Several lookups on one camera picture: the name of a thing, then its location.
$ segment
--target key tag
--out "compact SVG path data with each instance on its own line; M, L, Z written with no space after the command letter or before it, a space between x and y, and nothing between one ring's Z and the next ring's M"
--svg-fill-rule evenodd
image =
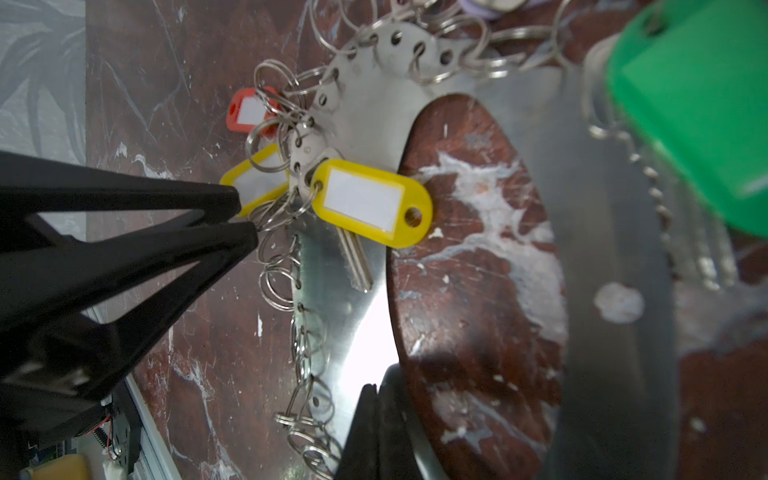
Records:
M264 87L264 90L278 94L272 87ZM270 105L274 108L280 107L280 104L274 100L270 100ZM257 98L255 88L242 88L232 97L227 109L227 128L240 134L247 134L253 130L253 127L274 116L274 113L266 111L261 99ZM276 132L277 126L274 125L265 128L262 136L272 138Z
M282 162L277 151L277 144L269 144L257 151L253 162L264 167L277 167ZM288 171L266 173L253 168L248 161L242 161L226 172L219 181L221 185L235 187L240 195L240 213L238 217L247 217L254 208L270 200L275 200L288 191Z
M765 0L664 0L627 24L606 71L618 110L658 157L727 223L761 237L767 25Z
M415 245L432 222L432 199L412 178L334 158L312 182L318 217L388 247Z

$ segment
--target yellow key tag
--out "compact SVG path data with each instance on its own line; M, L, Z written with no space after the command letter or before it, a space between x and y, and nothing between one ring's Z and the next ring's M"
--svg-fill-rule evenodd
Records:
M254 163L265 167L276 167L282 163L276 144L257 151L251 158ZM219 184L237 189L240 195L240 213L237 216L246 217L254 208L288 191L288 171L268 174L253 168L246 159L226 172Z
M432 199L412 178L334 158L312 182L322 182L312 203L318 217L389 247L415 245L432 222Z

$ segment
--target metal hole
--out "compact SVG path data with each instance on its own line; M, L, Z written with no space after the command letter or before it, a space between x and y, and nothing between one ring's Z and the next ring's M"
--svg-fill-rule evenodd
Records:
M422 223L422 212L416 207L410 207L406 210L406 223L409 227L418 227Z
M445 50L440 54L440 63L447 65L453 60L453 50Z

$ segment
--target green object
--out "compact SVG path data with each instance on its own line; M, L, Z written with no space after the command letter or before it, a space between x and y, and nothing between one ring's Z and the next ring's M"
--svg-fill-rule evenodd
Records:
M705 204L768 237L768 2L665 0L622 32L607 87Z

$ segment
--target white label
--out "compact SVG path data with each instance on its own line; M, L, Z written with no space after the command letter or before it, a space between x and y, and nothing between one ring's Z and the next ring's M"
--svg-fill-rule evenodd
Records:
M276 167L281 163L280 155L275 152L262 160L259 165L263 165L264 167ZM233 185L240 195L240 206L245 207L250 202L259 197L263 197L287 181L284 170L268 174L251 167L236 178Z
M266 108L256 97L245 97L240 102L240 112L237 113L237 123L241 125L258 125L264 121Z
M331 169L323 204L328 210L385 232L395 229L402 188Z

